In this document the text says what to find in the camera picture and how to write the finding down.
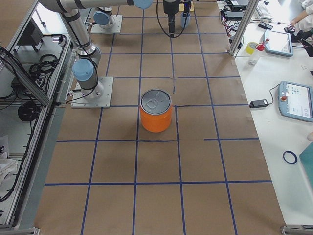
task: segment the brown table surface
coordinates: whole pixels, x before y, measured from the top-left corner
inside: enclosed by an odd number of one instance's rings
[[[0,0],[0,43],[7,47],[35,0]]]

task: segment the white table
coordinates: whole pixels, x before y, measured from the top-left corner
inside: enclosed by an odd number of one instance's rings
[[[273,22],[288,23],[277,0],[270,0],[268,10]],[[275,24],[272,30],[283,32],[286,24]],[[304,49],[294,48],[293,57],[264,53],[255,66],[248,64],[245,52],[248,42],[259,42],[264,29],[258,23],[250,23],[244,34],[244,45],[236,57],[236,64],[248,102],[267,99],[271,101],[270,88],[286,80],[313,86],[313,58]],[[262,109],[251,109],[268,169],[273,181],[279,205],[286,224],[313,224],[313,191],[300,162],[290,165],[284,162],[286,150],[297,156],[311,143],[308,133],[313,123],[294,120],[280,115],[277,89],[273,92],[274,104]]]

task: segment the tablet device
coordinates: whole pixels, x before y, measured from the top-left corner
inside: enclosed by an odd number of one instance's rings
[[[266,38],[269,38],[269,42],[265,44],[266,52],[282,56],[293,56],[289,33],[266,30],[264,33],[264,41]]]
[[[278,106],[283,116],[313,122],[312,87],[282,81],[278,87]]]

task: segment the can pull tab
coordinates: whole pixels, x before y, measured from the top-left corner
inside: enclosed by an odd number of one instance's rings
[[[155,109],[157,105],[158,105],[158,100],[157,100],[157,99],[150,99],[150,100],[147,102],[147,106],[148,106],[150,109]]]

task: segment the yellow tape roll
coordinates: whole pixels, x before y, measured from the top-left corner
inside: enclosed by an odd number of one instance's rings
[[[256,45],[257,43],[255,42],[248,43],[248,45],[246,46],[246,53],[252,55],[255,50]]]

